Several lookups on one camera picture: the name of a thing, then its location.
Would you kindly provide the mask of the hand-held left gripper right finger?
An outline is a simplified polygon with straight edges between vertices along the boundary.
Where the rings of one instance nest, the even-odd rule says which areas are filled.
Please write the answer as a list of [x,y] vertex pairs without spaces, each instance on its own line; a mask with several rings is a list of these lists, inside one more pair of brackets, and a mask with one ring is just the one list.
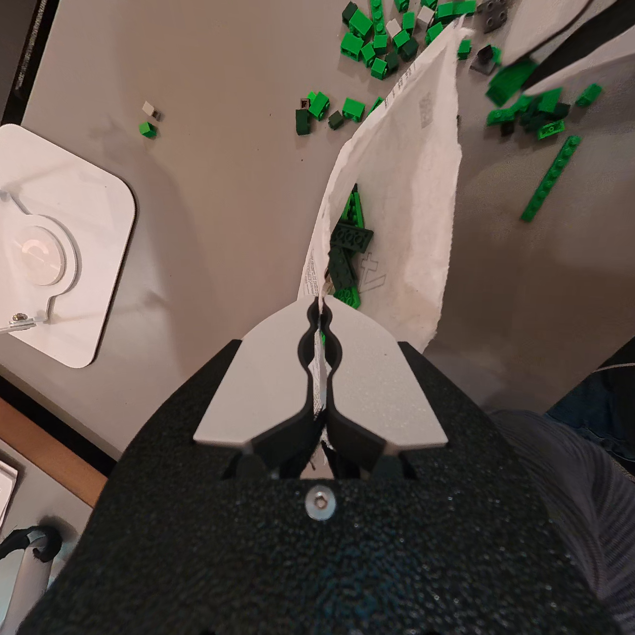
[[448,438],[398,341],[338,299],[324,299],[321,329],[330,367],[328,440],[343,459],[372,472],[383,456],[443,448]]

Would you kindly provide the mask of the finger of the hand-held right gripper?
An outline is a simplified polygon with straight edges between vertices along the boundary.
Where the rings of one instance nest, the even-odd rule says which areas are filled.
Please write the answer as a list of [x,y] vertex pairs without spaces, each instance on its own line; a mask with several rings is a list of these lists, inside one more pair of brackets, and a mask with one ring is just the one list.
[[634,61],[634,30],[611,39],[585,57],[553,72],[539,82],[524,88],[522,92],[531,97],[546,91],[564,87],[570,81],[580,83],[582,79],[594,79],[623,62]]
[[502,63],[552,57],[567,67],[594,56],[618,59],[633,53],[633,1],[520,1]]

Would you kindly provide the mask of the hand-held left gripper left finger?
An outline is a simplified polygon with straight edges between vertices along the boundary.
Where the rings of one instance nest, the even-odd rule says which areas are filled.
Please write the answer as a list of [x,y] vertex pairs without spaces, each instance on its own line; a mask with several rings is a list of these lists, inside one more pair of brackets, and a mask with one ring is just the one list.
[[281,478],[299,478],[319,443],[310,365],[318,298],[300,298],[254,326],[202,416],[193,440],[255,455]]

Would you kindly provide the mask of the wide green plate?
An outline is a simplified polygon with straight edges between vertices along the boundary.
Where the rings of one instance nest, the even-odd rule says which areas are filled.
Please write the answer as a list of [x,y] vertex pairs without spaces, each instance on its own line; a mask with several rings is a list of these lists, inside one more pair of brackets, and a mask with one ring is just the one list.
[[521,90],[522,85],[537,67],[535,61],[525,58],[500,69],[489,82],[486,97],[496,107],[504,107],[509,99]]

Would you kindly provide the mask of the heap of mixed green plates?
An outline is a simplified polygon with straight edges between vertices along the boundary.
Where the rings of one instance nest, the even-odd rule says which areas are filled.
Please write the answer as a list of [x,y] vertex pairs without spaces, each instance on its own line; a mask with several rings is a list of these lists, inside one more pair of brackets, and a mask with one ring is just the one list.
[[354,258],[366,252],[373,236],[365,225],[359,186],[354,184],[329,238],[326,273],[334,297],[355,310],[360,308],[361,298]]

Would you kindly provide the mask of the white paper bag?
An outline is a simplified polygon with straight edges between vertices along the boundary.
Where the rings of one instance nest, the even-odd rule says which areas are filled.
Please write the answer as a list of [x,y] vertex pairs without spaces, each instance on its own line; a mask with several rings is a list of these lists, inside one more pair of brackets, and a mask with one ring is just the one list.
[[[421,353],[438,330],[449,270],[458,142],[457,49],[472,35],[464,19],[446,27],[397,80],[384,103],[344,144],[322,197],[298,290],[335,299],[327,281],[329,238],[354,184],[374,232],[354,267],[356,309]],[[326,409],[330,367],[314,362]]]

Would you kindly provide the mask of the dark grey square plate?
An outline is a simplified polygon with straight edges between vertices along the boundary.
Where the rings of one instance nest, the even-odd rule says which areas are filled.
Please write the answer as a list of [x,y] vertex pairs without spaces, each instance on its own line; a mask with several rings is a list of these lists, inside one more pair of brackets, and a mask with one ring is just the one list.
[[482,17],[483,34],[489,34],[505,25],[508,1],[483,1],[478,4],[477,14]]

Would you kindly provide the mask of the dark grey brick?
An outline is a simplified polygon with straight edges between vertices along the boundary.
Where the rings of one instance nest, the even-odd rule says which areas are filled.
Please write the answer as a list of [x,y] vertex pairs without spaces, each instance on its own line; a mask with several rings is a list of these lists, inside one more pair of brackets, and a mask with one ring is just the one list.
[[475,70],[483,75],[491,75],[500,67],[502,61],[502,51],[499,47],[487,44],[477,52],[474,57],[471,70]]

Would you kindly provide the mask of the long green plate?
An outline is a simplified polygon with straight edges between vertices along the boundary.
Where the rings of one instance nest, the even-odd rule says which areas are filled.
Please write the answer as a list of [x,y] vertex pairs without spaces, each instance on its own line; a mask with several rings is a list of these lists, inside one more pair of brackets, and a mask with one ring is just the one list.
[[537,186],[527,206],[522,212],[520,221],[529,223],[535,218],[536,214],[541,209],[542,205],[551,193],[551,190],[556,185],[557,181],[560,179],[560,176],[567,167],[581,142],[582,137],[578,135],[569,136],[565,140],[549,169],[542,178],[540,184]]

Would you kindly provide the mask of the pile of green bricks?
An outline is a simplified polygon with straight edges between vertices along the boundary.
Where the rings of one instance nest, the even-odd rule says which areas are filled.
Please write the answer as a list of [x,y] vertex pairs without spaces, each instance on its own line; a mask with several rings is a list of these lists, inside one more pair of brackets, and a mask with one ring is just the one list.
[[[436,10],[427,30],[417,24],[421,5]],[[474,15],[477,7],[477,1],[369,1],[365,10],[361,1],[348,1],[342,12],[340,53],[361,63],[372,78],[385,80],[402,63],[412,62],[451,22]],[[390,40],[385,24],[392,19],[401,23],[402,31]]]

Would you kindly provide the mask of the person's grey ribbed sweater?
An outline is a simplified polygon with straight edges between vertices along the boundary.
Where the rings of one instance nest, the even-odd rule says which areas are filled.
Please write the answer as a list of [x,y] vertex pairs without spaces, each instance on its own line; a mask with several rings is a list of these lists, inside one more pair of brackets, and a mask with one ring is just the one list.
[[623,634],[634,633],[634,483],[607,452],[532,411],[489,417],[520,457],[568,552]]

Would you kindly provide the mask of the person's blue jeans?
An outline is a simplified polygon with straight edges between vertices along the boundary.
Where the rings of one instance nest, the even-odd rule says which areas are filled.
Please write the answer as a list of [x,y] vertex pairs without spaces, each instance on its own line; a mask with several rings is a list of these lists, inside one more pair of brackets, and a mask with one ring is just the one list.
[[598,445],[634,478],[634,339],[602,362],[546,416]]

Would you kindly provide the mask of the brown wooden surface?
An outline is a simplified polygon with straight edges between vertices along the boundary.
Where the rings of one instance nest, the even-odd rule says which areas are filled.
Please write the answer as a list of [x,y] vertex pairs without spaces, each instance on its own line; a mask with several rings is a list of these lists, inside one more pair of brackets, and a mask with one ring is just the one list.
[[95,507],[107,476],[4,400],[1,440],[85,504]]

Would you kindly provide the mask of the white square stand base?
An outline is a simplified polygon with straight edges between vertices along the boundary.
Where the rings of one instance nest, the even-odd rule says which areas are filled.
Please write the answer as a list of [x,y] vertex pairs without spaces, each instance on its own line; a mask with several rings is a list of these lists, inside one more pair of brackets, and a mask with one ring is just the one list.
[[78,261],[73,286],[49,322],[9,333],[69,368],[92,363],[135,221],[130,188],[118,177],[16,124],[1,127],[1,191],[25,211],[56,221]]

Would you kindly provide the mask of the white booklet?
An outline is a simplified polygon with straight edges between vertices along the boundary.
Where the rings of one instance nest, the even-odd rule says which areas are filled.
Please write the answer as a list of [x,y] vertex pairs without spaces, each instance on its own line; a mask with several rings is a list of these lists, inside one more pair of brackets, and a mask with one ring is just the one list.
[[1,527],[8,512],[19,471],[1,461]]

